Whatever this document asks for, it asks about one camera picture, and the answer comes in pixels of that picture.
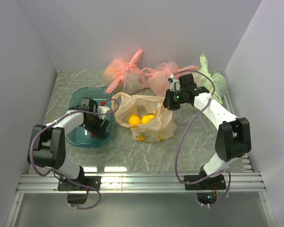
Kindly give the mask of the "teal plastic tray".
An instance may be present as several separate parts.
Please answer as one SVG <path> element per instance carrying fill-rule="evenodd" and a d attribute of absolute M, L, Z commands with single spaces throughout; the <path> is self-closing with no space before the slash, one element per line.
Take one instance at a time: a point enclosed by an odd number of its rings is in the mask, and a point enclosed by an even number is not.
<path fill-rule="evenodd" d="M 106 87 L 84 87 L 76 90 L 70 100 L 70 107 L 75 107 L 81 104 L 83 98 L 91 98 L 96 103 L 97 106 L 111 106 L 110 99 L 113 94 L 105 93 Z M 91 148 L 105 144 L 108 142 L 113 134 L 114 130 L 114 115 L 102 116 L 104 119 L 109 120 L 109 126 L 107 127 L 108 136 L 107 137 L 91 137 L 91 132 L 88 132 L 82 126 L 76 127 L 72 130 L 66 137 L 67 142 L 71 145 L 82 147 L 82 148 Z"/>

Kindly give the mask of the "orange printed plastic bag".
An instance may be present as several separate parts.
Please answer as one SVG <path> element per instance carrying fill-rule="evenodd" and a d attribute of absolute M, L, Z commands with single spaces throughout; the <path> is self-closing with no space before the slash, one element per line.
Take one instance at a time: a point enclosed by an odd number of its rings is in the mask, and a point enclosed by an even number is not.
<path fill-rule="evenodd" d="M 177 128 L 173 112 L 163 106 L 163 97 L 128 95 L 119 92 L 111 104 L 116 122 L 130 129 L 137 142 L 160 142 L 171 139 Z"/>

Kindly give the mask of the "yellow fake lemon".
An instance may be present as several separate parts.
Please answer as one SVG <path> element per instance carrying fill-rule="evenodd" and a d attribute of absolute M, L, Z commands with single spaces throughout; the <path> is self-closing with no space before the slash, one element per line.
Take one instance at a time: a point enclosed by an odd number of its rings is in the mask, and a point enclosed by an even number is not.
<path fill-rule="evenodd" d="M 128 120 L 129 125 L 139 125 L 141 123 L 142 123 L 142 120 L 138 115 L 132 114 L 129 117 L 129 120 Z"/>

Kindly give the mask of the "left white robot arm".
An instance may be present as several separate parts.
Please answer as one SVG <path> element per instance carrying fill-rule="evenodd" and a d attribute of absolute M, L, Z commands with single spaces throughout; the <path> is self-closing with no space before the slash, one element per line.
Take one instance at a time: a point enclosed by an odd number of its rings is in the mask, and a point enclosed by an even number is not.
<path fill-rule="evenodd" d="M 103 137 L 113 113 L 106 105 L 98 105 L 91 98 L 83 98 L 77 106 L 70 107 L 60 118 L 46 125 L 35 125 L 27 155 L 28 163 L 39 176 L 55 173 L 69 182 L 75 190 L 86 184 L 83 167 L 66 157 L 66 136 L 77 127 L 82 127 L 92 136 Z"/>

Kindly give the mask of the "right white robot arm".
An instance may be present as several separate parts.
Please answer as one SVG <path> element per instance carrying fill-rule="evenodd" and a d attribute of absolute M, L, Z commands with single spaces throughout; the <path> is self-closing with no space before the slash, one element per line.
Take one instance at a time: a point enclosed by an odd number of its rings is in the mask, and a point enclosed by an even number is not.
<path fill-rule="evenodd" d="M 215 142 L 215 154 L 200 169 L 198 180 L 192 185 L 200 183 L 205 189 L 211 188 L 215 182 L 215 176 L 227 171 L 228 166 L 236 159 L 251 151 L 251 135 L 249 121 L 230 113 L 205 87 L 198 87 L 194 82 L 193 70 L 186 70 L 186 75 L 176 78 L 171 75 L 168 79 L 170 89 L 166 91 L 163 106 L 168 110 L 178 110 L 181 104 L 191 104 L 199 110 L 193 118 L 196 120 L 204 114 L 217 129 Z"/>

